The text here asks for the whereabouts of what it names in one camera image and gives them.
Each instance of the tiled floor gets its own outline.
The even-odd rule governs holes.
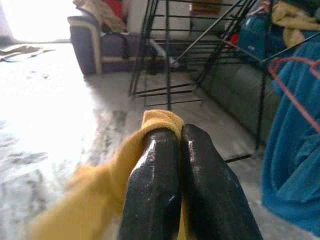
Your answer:
[[[128,98],[130,73],[84,79],[72,46],[54,47],[56,51],[25,62],[0,62],[0,236],[4,240],[17,239],[34,216],[63,197],[63,186],[77,165],[108,160],[121,140],[140,127],[145,110],[142,98]],[[157,75],[148,85],[163,86],[164,81]],[[188,75],[173,73],[172,81],[186,82]],[[203,93],[196,95],[206,99],[202,106],[177,104],[173,112],[207,131],[225,159],[251,152],[250,135]],[[103,141],[108,142],[103,154],[89,149],[99,138],[100,127]],[[265,240],[316,239],[261,205],[261,159],[230,166]]]

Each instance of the clothes drying rack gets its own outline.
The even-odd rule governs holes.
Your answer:
[[[157,14],[157,8],[159,1],[165,1],[165,13]],[[237,0],[234,4],[228,3],[219,3],[219,2],[210,2],[201,1],[201,0],[148,0],[145,16],[141,28],[141,37],[138,50],[138,56],[136,58],[134,70],[132,73],[130,87],[129,87],[129,96],[137,96],[144,98],[145,107],[155,107],[165,105],[167,109],[171,111],[173,104],[184,104],[191,102],[202,102],[202,99],[190,99],[184,101],[172,101],[172,95],[183,95],[187,93],[192,93],[197,90],[206,76],[210,72],[211,68],[214,65],[236,65],[236,64],[259,64],[262,66],[263,75],[261,78],[261,90],[259,97],[258,105],[258,120],[256,126],[256,136],[255,136],[255,147],[253,153],[245,153],[237,156],[233,156],[231,159],[226,160],[227,163],[248,159],[259,150],[261,146],[261,132],[262,132],[262,119],[264,113],[264,100],[265,100],[265,90],[266,90],[266,81],[269,75],[268,72],[268,63],[278,56],[298,47],[299,45],[315,38],[320,35],[320,32],[315,33],[314,35],[306,38],[304,41],[296,44],[292,47],[288,47],[280,52],[270,55],[269,52],[272,49],[272,41],[270,39],[270,34],[272,30],[272,8],[274,6],[275,0],[270,0],[270,10],[267,14],[265,31],[264,31],[264,58],[260,59],[250,52],[246,51],[234,45],[230,42],[230,39],[233,34],[237,33],[240,28],[243,20],[253,8],[258,0]],[[215,5],[215,6],[225,6],[229,7],[221,16],[219,17],[207,17],[207,16],[197,16],[197,15],[171,15],[170,14],[170,3],[197,3],[197,4],[206,4],[206,5]],[[155,18],[165,18],[165,28],[153,28]],[[185,19],[206,19],[212,20],[213,23],[205,30],[198,29],[172,29],[170,28],[170,19],[172,18],[185,18]],[[207,34],[215,33],[214,28],[221,21],[229,21],[229,25],[226,30],[218,34],[216,32],[217,39],[215,40],[206,40],[203,39]],[[165,86],[148,89],[147,81],[148,74],[147,68],[148,64],[146,57],[148,56],[148,51],[150,50],[150,40],[152,39],[153,31],[164,31],[164,39],[153,39],[157,44],[162,45],[165,51],[164,57],[164,73],[165,73]],[[170,38],[170,32],[202,32],[202,34],[195,40],[174,40]],[[185,50],[181,51],[179,56],[172,57],[170,46],[174,44],[184,44]],[[171,72],[175,70],[175,64],[182,63],[191,66],[203,66],[202,71],[197,75],[195,80],[192,83],[183,83],[183,84],[172,84],[171,81]],[[142,72],[144,72],[144,90],[138,91],[138,82],[141,78]],[[147,105],[147,98],[154,96],[166,96],[166,102],[156,103]]]

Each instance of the blue cloth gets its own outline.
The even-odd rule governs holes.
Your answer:
[[[294,56],[317,60],[320,43],[305,43]],[[320,123],[320,79],[310,66],[288,62],[280,78]],[[320,135],[280,88],[281,101],[264,157],[263,204],[278,216],[320,236]]]

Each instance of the beige cloth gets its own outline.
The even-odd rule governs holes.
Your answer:
[[[101,0],[73,0],[78,8],[92,14],[99,24],[105,24],[112,32],[123,33],[127,31],[126,25],[120,17],[117,17],[114,11]]]
[[[287,47],[299,44],[305,39],[301,30],[320,31],[320,24],[315,17],[309,17],[304,10],[283,1],[273,7],[272,22],[284,27],[283,39]]]

